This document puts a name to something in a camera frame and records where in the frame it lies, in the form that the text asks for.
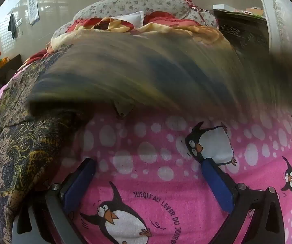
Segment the dark cloth hanging on wall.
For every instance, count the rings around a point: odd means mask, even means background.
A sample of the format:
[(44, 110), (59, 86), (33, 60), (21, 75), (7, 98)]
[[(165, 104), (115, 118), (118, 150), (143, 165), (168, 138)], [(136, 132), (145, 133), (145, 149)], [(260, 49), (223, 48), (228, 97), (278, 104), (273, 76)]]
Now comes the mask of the dark cloth hanging on wall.
[(9, 19), (9, 25), (7, 30), (11, 32), (12, 38), (16, 39), (17, 38), (17, 28), (16, 28), (16, 21), (15, 21), (15, 16), (13, 13), (10, 15)]

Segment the wall poster calendar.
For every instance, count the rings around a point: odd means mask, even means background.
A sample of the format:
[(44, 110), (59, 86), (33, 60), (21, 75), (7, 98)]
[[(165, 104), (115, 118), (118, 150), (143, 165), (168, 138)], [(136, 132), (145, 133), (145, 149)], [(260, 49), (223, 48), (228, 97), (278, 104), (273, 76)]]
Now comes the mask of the wall poster calendar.
[(38, 0), (27, 0), (28, 20), (30, 25), (34, 25), (39, 19)]

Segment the dark floral batik garment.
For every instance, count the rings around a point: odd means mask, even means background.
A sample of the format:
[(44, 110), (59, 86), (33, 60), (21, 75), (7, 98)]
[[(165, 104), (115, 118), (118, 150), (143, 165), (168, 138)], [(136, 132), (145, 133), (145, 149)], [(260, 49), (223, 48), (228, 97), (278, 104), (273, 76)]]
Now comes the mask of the dark floral batik garment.
[[(74, 141), (99, 113), (120, 121), (145, 112), (229, 122), (276, 109), (292, 111), (292, 52), (241, 53), (164, 33), (94, 33), (63, 45), (0, 92), (0, 243), (15, 236), (61, 243), (45, 196), (84, 161), (72, 154)], [(185, 138), (200, 167), (213, 159), (195, 142), (202, 135), (197, 123)], [(73, 215), (86, 243), (155, 238), (113, 183), (110, 191), (91, 215), (80, 211), (85, 192)]]

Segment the white ornate upholstered chair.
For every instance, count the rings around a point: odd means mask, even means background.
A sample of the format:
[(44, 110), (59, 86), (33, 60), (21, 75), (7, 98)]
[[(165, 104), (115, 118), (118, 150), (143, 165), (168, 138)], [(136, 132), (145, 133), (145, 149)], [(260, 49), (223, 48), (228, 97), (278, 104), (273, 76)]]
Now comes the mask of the white ornate upholstered chair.
[(261, 0), (268, 26), (269, 51), (292, 52), (292, 2)]

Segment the red and gold satin quilt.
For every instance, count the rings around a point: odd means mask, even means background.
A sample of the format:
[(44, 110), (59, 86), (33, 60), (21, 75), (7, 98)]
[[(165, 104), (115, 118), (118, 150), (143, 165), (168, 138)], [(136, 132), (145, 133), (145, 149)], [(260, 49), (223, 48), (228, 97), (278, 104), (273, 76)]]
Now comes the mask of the red and gold satin quilt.
[(113, 19), (105, 18), (89, 18), (78, 19), (69, 26), (67, 31), (55, 38), (52, 38), (46, 45), (45, 50), (30, 56), (24, 64), (46, 58), (56, 52), (63, 45), (73, 44), (75, 40), (80, 39), (84, 35), (92, 32), (101, 33), (124, 33), (129, 35), (144, 35), (148, 33), (168, 33), (175, 32), (191, 36), (196, 42), (208, 46), (219, 46), (231, 48), (230, 43), (223, 34), (216, 28), (199, 25), (194, 20), (178, 19), (170, 13), (156, 11), (150, 15), (144, 16), (144, 22), (141, 28), (136, 29), (133, 24)]

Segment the pink penguin bed blanket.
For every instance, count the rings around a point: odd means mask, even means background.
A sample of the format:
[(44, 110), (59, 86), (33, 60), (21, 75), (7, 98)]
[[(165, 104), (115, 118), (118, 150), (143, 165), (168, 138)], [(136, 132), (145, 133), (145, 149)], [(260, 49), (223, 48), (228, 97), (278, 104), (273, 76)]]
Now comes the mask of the pink penguin bed blanket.
[(156, 237), (189, 243), (208, 240), (224, 218), (206, 184), (200, 164), (189, 155), (185, 138), (200, 124), (195, 139), (235, 181), (252, 189), (273, 186), (281, 202), (285, 241), (292, 243), (292, 111), (272, 110), (239, 121), (148, 116), (120, 121), (99, 113), (75, 138), (72, 154), (97, 161), (96, 175), (80, 211), (91, 215), (111, 197), (113, 183), (125, 204), (151, 227)]

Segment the white small pillow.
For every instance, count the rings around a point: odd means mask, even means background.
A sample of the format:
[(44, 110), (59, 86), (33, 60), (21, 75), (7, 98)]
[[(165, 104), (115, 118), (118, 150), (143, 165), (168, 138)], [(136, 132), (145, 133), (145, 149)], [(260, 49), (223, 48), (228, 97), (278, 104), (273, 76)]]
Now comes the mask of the white small pillow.
[(133, 26), (138, 29), (141, 28), (144, 24), (144, 12), (139, 11), (127, 15), (121, 15), (121, 16), (114, 16), (113, 19), (123, 20), (126, 22), (129, 22), (133, 24)]

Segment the grey floral pillow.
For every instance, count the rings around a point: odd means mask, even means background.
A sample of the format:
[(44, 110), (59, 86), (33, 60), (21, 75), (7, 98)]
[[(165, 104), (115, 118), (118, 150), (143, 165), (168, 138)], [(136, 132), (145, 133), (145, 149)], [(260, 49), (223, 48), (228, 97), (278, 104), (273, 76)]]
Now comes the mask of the grey floral pillow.
[(160, 11), (178, 19), (189, 19), (200, 25), (218, 28), (218, 21), (208, 10), (201, 9), (192, 0), (101, 0), (78, 11), (72, 21), (58, 28), (53, 37), (64, 34), (78, 19), (122, 16), (143, 11), (145, 15)]

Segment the dark carved wooden cabinet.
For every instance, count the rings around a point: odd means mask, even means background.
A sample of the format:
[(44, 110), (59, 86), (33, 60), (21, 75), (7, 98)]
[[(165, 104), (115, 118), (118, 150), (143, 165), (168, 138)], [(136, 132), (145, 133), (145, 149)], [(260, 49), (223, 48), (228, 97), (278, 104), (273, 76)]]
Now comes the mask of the dark carved wooden cabinet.
[(241, 53), (268, 53), (269, 33), (266, 20), (250, 14), (214, 9), (224, 37)]

